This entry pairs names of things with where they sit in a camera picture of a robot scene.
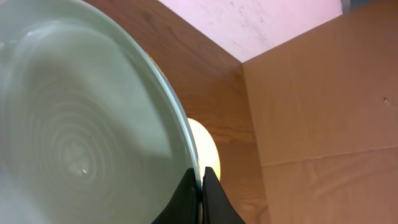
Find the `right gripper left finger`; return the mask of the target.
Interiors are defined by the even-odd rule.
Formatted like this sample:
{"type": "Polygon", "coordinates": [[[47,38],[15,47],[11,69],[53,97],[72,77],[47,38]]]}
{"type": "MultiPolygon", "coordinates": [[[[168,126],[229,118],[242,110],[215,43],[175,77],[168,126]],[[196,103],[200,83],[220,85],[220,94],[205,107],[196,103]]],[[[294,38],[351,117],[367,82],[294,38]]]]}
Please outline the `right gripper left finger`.
{"type": "Polygon", "coordinates": [[[167,206],[152,224],[197,224],[198,189],[193,168],[184,173],[167,206]]]}

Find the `yellow plate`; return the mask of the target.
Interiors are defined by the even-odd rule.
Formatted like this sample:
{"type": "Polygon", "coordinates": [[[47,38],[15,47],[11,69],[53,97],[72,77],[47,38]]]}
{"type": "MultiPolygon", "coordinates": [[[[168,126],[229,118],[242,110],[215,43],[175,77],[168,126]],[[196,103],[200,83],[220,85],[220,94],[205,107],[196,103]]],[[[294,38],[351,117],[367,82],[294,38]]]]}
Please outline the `yellow plate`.
{"type": "Polygon", "coordinates": [[[147,92],[152,105],[146,105],[145,109],[152,111],[135,127],[139,147],[158,167],[178,172],[192,167],[200,177],[204,177],[206,167],[211,167],[220,178],[220,159],[211,134],[198,121],[186,116],[165,76],[160,83],[164,85],[165,93],[147,92]]]}

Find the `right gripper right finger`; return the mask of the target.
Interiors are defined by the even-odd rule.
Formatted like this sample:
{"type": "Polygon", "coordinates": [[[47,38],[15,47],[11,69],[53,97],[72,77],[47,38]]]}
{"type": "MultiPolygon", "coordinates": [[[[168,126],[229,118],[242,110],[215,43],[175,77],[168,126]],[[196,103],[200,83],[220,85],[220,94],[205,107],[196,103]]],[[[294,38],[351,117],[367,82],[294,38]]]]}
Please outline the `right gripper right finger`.
{"type": "Polygon", "coordinates": [[[202,193],[203,224],[245,224],[231,205],[211,167],[205,167],[202,193]]]}

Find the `light blue plate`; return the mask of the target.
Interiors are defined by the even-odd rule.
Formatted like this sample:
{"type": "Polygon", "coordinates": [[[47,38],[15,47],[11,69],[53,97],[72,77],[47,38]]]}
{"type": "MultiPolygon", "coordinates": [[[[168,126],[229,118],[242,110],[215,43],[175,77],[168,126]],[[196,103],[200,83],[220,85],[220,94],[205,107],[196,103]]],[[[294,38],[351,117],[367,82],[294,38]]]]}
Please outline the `light blue plate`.
{"type": "Polygon", "coordinates": [[[1,222],[150,223],[187,169],[185,112],[84,1],[1,2],[1,222]]]}

